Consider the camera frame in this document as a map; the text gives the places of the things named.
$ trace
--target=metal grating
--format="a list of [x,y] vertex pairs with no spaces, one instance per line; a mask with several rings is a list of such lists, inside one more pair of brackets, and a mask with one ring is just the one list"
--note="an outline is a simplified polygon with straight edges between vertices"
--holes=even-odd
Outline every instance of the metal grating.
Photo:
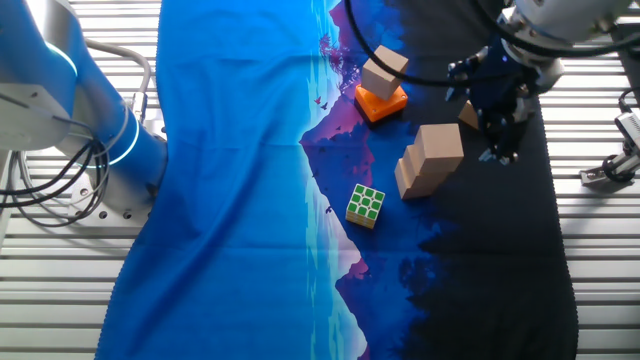
[[[155,66],[159,0],[71,3],[89,38],[138,51]],[[635,7],[623,21],[639,22],[638,14]],[[92,54],[122,95],[131,97],[139,67]],[[620,152],[613,119],[629,82],[616,54],[565,65],[567,75],[540,102],[579,305],[578,358],[640,360],[640,186],[605,196],[583,188],[578,176]],[[147,118],[150,129],[163,135],[155,84]],[[34,152],[28,160],[36,185],[66,162],[55,150]],[[47,216],[37,208],[30,212]],[[0,251],[0,359],[92,359],[113,283],[136,235],[133,229],[42,230],[12,215]]]

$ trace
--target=blue cloth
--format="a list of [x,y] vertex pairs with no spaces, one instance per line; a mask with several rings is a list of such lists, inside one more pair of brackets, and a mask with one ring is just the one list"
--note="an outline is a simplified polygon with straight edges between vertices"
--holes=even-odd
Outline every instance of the blue cloth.
[[309,358],[314,311],[332,306],[307,291],[299,141],[319,52],[313,10],[163,2],[157,77],[169,164],[96,358]]
[[[392,3],[355,1],[359,24],[421,76],[488,39],[459,1]],[[458,171],[403,202],[397,160],[462,104],[405,84],[403,121],[369,130],[353,106],[357,49],[339,0],[163,1],[169,164],[98,360],[575,356],[540,117],[510,168],[476,161],[485,143],[462,127]],[[344,220],[357,183],[387,195],[373,231]]]

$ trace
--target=orange base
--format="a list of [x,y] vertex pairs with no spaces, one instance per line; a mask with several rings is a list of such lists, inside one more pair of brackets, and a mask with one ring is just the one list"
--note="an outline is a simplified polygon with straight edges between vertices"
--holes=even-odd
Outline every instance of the orange base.
[[407,106],[407,100],[407,93],[401,86],[398,86],[391,98],[386,101],[365,90],[361,85],[356,86],[357,105],[371,125],[376,125],[402,111]]

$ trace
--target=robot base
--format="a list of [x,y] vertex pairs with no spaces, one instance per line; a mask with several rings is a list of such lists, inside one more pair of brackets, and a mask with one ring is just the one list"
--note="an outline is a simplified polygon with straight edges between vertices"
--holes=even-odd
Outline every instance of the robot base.
[[[87,176],[83,176],[73,187],[73,193],[71,195],[71,202],[75,202],[91,191],[91,183]],[[78,204],[70,205],[68,207],[68,215],[74,216],[79,211],[82,211],[89,204],[90,198],[81,201]],[[122,211],[116,210],[105,203],[100,204],[98,208],[88,217],[76,222],[73,226],[84,228],[133,228],[141,229],[149,219],[151,213],[151,207],[133,210]]]

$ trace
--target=green rubik's cube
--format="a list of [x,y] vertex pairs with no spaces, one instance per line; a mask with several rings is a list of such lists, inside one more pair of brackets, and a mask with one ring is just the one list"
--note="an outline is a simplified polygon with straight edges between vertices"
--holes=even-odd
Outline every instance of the green rubik's cube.
[[347,207],[347,220],[373,229],[383,200],[383,192],[357,184]]

